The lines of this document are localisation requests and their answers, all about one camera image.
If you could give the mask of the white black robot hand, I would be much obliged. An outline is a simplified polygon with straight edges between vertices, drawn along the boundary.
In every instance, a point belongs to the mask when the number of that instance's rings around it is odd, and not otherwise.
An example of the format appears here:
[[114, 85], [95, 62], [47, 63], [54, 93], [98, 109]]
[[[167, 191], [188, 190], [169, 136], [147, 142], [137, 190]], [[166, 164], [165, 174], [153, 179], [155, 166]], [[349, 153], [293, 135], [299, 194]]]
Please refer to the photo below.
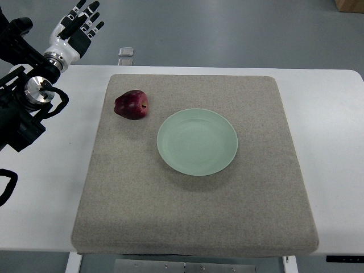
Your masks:
[[86, 5], [85, 1], [78, 1], [52, 31], [44, 56], [63, 62], [64, 67], [80, 60], [87, 52], [92, 39], [104, 26], [103, 21], [97, 21], [100, 16], [99, 6], [99, 1], [89, 5]]

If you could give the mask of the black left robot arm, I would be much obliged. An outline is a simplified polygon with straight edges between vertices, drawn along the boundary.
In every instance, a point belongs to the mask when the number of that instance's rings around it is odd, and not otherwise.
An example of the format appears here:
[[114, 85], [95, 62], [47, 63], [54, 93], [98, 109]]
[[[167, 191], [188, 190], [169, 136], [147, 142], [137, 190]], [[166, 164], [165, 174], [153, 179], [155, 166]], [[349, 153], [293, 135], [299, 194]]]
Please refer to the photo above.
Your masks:
[[45, 132], [42, 120], [59, 114], [67, 94], [54, 87], [59, 69], [29, 45], [25, 34], [33, 24], [1, 15], [1, 60], [16, 68], [1, 78], [1, 147], [21, 151]]

